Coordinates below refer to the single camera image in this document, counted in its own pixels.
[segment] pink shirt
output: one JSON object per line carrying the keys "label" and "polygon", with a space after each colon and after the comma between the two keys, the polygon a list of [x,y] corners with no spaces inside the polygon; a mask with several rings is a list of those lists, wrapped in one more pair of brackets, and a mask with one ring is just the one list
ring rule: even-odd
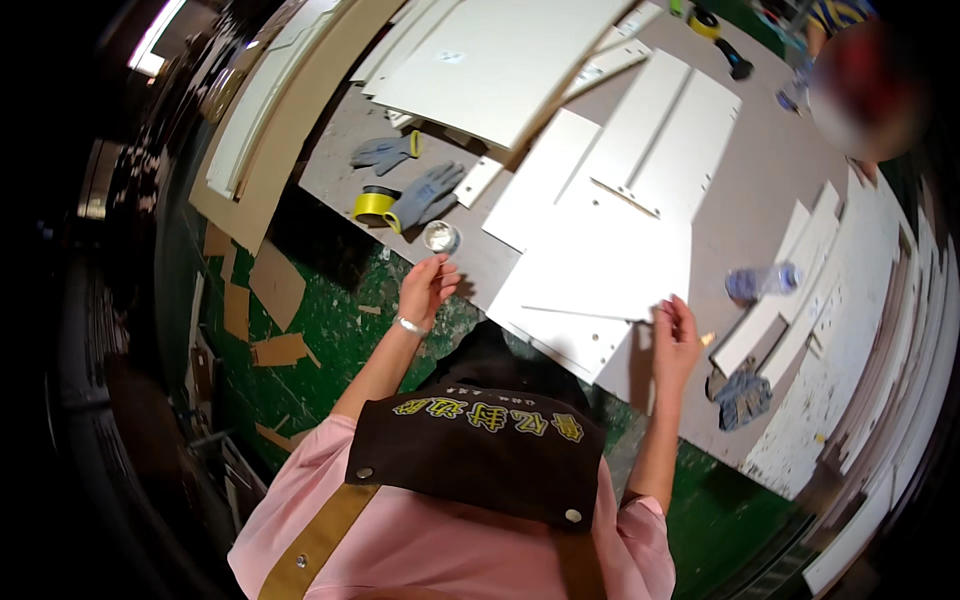
{"label": "pink shirt", "polygon": [[[227,560],[250,598],[344,482],[355,427],[355,420],[332,415],[307,435],[240,532]],[[617,511],[604,460],[593,539],[611,600],[670,597],[676,572],[660,504],[644,496]],[[400,587],[491,600],[566,596],[546,525],[384,486],[305,598],[352,598]]]}

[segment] gray glove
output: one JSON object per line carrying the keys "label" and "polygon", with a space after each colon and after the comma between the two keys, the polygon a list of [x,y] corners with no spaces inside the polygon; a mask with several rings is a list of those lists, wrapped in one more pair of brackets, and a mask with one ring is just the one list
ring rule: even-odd
{"label": "gray glove", "polygon": [[453,188],[466,176],[464,165],[452,160],[438,165],[411,183],[383,218],[396,231],[402,233],[414,225],[433,221],[457,202]]}
{"label": "gray glove", "polygon": [[420,132],[404,137],[377,137],[360,144],[350,155],[351,167],[373,167],[377,177],[412,156],[420,156]]}

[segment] gray table surface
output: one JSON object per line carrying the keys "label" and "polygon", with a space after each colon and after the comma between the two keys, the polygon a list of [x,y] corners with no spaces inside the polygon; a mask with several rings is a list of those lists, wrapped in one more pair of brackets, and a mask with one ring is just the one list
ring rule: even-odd
{"label": "gray table surface", "polygon": [[[657,4],[666,6],[665,0],[658,0]],[[694,34],[681,19],[671,16],[669,10],[664,10],[637,35],[650,48],[661,49],[700,69],[743,101],[727,151],[693,222],[688,302],[700,331],[715,331],[718,339],[731,331],[743,315],[743,310],[724,291],[727,271],[773,260],[795,200],[812,208],[826,180],[833,182],[841,199],[846,197],[847,189],[843,155],[827,144],[812,119],[788,113],[777,104],[775,94],[791,77],[790,67],[730,23],[721,19],[721,26],[723,37],[756,67],[747,81],[733,81],[720,50]],[[610,78],[566,108],[603,125],[642,68],[640,64]],[[386,119],[384,108],[367,100],[360,87],[352,87],[314,148],[300,177],[300,186],[349,219],[353,201],[364,185],[403,189],[423,171],[445,160],[462,162],[469,169],[485,150],[476,143],[468,149],[457,145],[443,135],[443,128],[428,125],[423,131],[425,139],[419,159],[404,161],[382,178],[371,169],[354,171],[348,166],[353,148],[368,139],[397,133]],[[511,176],[507,171],[501,172],[471,209],[457,205],[444,216],[463,234],[456,262],[469,282],[464,295],[482,310],[490,306],[519,258],[518,252],[481,229]],[[368,233],[411,262],[431,253],[419,237],[405,238],[389,228],[371,228]],[[634,341],[620,346],[596,383],[637,408],[645,408],[650,389],[648,349],[649,331],[646,325],[639,324]],[[720,431],[718,409],[704,394],[703,383],[711,371],[708,356],[709,348],[686,387],[680,433],[737,468],[766,428],[803,356],[798,356],[774,391],[773,409],[732,433]]]}

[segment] apron strap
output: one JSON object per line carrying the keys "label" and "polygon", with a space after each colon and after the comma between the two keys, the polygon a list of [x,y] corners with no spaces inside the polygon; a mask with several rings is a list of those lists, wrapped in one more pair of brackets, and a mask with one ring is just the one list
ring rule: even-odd
{"label": "apron strap", "polygon": [[257,598],[301,600],[379,489],[341,484],[270,569]]}
{"label": "apron strap", "polygon": [[[380,486],[341,484],[270,570],[258,600],[301,600]],[[591,532],[550,528],[569,600],[606,600]]]}

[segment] black apron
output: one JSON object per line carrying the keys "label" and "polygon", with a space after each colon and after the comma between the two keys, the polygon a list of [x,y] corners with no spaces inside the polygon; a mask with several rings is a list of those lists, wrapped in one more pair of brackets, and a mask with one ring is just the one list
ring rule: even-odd
{"label": "black apron", "polygon": [[606,598],[590,532],[603,430],[569,403],[466,383],[523,387],[541,372],[524,364],[461,362],[424,389],[364,404],[345,483],[274,565],[259,598],[302,598],[381,485],[546,523],[567,596]]}

